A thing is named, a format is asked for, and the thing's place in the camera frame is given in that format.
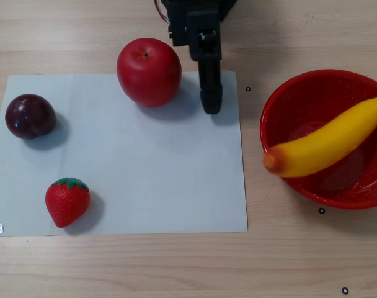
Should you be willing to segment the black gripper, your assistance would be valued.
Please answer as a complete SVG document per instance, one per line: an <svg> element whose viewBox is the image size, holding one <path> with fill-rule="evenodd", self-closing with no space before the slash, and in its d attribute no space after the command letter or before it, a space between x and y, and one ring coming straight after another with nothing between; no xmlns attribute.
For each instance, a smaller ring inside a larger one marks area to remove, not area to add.
<svg viewBox="0 0 377 298"><path fill-rule="evenodd" d="M220 23L235 0L162 1L169 19L169 36L174 46L188 46L198 62L200 98L207 114L217 114L222 105Z"/></svg>

